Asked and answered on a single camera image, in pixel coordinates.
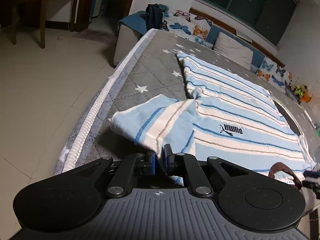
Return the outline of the blue white striped shirt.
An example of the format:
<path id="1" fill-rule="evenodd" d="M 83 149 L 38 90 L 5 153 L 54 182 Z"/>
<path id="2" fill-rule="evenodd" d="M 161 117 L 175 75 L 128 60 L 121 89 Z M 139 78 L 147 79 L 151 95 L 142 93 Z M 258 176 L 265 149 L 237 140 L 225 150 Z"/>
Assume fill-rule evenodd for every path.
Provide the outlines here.
<path id="1" fill-rule="evenodd" d="M 268 90 L 192 54 L 176 57 L 189 97 L 160 94 L 117 112 L 112 131 L 157 157 L 169 144 L 175 153 L 201 161 L 214 155 L 263 175 L 278 162 L 299 179 L 315 168 L 304 135 L 291 129 Z"/>

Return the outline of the round heater in table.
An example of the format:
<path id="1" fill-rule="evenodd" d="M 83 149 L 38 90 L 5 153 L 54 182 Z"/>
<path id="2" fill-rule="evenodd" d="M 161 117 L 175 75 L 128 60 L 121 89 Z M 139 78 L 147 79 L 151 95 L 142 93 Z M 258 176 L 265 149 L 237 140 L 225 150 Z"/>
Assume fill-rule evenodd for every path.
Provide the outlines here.
<path id="1" fill-rule="evenodd" d="M 304 135 L 307 139 L 317 136 L 316 126 L 306 109 L 287 96 L 283 98 L 272 96 L 272 99 L 296 135 Z"/>

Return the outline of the plush toy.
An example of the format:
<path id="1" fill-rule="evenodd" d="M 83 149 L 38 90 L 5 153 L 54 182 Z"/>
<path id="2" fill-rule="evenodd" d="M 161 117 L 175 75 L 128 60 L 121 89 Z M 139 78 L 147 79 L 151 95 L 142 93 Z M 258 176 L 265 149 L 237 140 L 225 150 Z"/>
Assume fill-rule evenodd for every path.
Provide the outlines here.
<path id="1" fill-rule="evenodd" d="M 295 96 L 298 97 L 298 102 L 305 102 L 308 103 L 311 101 L 312 96 L 309 94 L 308 86 L 305 84 L 302 84 L 300 86 L 298 85 L 292 85 L 291 90 L 295 94 Z"/>

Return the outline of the butterfly print pillow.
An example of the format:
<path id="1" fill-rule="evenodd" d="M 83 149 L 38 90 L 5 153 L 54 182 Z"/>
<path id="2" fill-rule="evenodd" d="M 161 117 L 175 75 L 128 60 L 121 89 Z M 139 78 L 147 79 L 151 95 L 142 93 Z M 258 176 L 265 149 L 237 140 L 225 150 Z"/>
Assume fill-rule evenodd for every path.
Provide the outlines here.
<path id="1" fill-rule="evenodd" d="M 212 42 L 207 42 L 212 25 L 205 17 L 167 7 L 161 30 L 212 49 Z"/>
<path id="2" fill-rule="evenodd" d="M 268 57 L 264 57 L 260 67 L 258 68 L 256 75 L 283 94 L 292 83 L 293 74 L 286 70 L 284 67 L 279 66 Z"/>

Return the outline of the grey star pattern mattress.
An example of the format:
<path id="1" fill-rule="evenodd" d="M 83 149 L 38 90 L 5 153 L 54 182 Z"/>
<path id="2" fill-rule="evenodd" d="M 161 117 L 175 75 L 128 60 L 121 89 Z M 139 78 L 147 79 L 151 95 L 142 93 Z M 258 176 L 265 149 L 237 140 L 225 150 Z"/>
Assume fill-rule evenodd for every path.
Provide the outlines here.
<path id="1" fill-rule="evenodd" d="M 244 67 L 194 42 L 166 31 L 150 30 L 121 60 L 87 106 L 62 150 L 55 174 L 71 170 L 101 157 L 123 159 L 133 151 L 150 151 L 111 129 L 112 116 L 145 103 L 154 96 L 185 100 L 183 67 L 176 53 L 182 51 L 225 69 L 268 90 L 272 96 L 285 95 Z M 305 137 L 308 152 L 319 169 L 319 137 Z"/>

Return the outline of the plain grey pillow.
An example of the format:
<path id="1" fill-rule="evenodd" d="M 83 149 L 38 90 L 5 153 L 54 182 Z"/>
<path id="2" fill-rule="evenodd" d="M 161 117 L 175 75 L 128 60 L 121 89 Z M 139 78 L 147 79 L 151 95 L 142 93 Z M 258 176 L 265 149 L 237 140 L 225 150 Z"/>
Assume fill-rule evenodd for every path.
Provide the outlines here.
<path id="1" fill-rule="evenodd" d="M 222 32 L 217 36 L 214 51 L 247 70 L 251 68 L 253 51 Z"/>

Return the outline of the blue sofa bench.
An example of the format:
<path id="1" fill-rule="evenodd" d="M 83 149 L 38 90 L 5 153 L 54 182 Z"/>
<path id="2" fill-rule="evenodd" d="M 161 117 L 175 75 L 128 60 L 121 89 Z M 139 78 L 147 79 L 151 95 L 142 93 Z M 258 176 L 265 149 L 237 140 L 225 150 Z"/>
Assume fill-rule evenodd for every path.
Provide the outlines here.
<path id="1" fill-rule="evenodd" d="M 113 63 L 117 65 L 139 39 L 157 28 L 214 50 L 250 70 L 283 93 L 292 85 L 292 73 L 272 55 L 254 46 L 239 30 L 215 19 L 175 10 L 163 4 L 152 5 L 155 12 L 142 10 L 118 22 L 119 33 Z"/>

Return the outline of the dark backpack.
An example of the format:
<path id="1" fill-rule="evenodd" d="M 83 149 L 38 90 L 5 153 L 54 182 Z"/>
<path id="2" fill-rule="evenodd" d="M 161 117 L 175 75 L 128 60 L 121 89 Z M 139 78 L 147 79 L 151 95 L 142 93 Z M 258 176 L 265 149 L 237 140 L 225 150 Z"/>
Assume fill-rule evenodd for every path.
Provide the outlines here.
<path id="1" fill-rule="evenodd" d="M 149 4 L 146 8 L 146 28 L 160 29 L 163 23 L 164 8 L 159 4 Z"/>

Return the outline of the dark wooden table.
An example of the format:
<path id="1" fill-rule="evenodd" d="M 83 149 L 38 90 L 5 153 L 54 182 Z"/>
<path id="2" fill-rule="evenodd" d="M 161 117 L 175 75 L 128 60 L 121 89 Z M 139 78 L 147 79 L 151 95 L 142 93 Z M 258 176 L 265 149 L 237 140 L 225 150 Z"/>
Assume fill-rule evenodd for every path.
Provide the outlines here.
<path id="1" fill-rule="evenodd" d="M 46 13 L 48 8 L 48 0 L 13 0 L 11 9 L 11 24 L 6 27 L 8 32 L 8 39 L 13 44 L 17 44 L 17 7 L 25 3 L 40 3 L 40 42 L 39 47 L 44 49 L 46 47 Z"/>

